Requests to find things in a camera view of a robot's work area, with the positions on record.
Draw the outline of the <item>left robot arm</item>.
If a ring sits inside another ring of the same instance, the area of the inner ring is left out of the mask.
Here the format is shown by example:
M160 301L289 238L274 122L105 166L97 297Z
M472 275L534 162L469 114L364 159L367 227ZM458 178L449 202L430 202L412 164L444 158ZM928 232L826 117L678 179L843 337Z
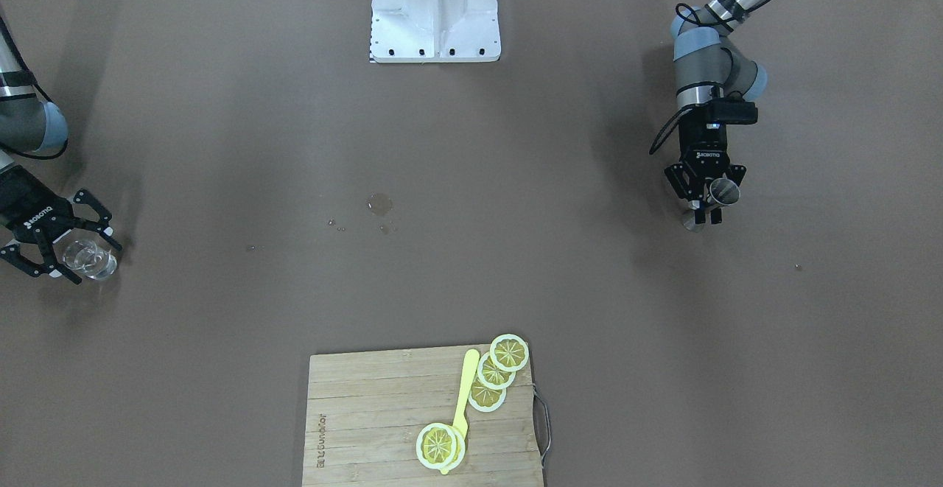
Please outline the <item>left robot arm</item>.
M768 73L733 44L734 31L771 0L680 3L671 23L677 111L651 142L656 153L673 132L679 158L664 170L671 189L687 203L681 221L698 232L722 222L722 211L740 199L746 175L728 154L727 129L758 120L757 99Z

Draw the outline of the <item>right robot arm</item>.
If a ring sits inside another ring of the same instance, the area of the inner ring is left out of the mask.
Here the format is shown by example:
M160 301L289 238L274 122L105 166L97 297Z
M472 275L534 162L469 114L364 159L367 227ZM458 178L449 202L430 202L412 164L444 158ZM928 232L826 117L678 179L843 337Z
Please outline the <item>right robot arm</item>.
M60 196L15 157L59 158L69 143L61 109L38 84L6 21L1 23L2 259L30 278L105 280L118 268L113 215L88 189Z

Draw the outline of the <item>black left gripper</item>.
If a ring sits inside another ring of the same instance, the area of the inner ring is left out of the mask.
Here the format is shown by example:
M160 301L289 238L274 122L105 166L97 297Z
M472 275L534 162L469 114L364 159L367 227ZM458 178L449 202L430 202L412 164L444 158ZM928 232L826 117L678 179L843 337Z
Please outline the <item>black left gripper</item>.
M680 118L681 164L667 166L664 174L675 195L688 202L683 225L703 225L703 181L712 181L712 224L721 224L722 208L740 200L747 167L729 168L726 129L722 122L708 121L704 112L688 112Z

